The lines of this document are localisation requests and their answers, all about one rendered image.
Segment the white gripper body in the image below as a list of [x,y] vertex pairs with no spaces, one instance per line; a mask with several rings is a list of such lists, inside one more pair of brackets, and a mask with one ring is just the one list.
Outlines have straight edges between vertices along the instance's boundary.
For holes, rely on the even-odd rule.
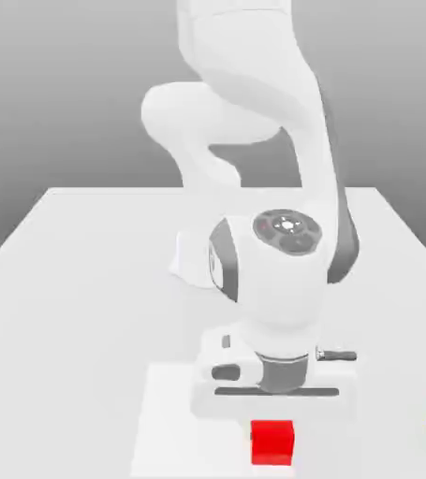
[[191,410],[222,420],[349,420],[356,415],[357,380],[352,364],[318,364],[303,387],[285,395],[202,382],[192,388]]

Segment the small red cube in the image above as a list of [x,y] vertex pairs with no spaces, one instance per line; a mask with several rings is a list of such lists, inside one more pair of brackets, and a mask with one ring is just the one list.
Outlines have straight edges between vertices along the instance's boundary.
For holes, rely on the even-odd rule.
[[253,420],[250,442],[253,465],[292,465],[295,430],[291,420]]

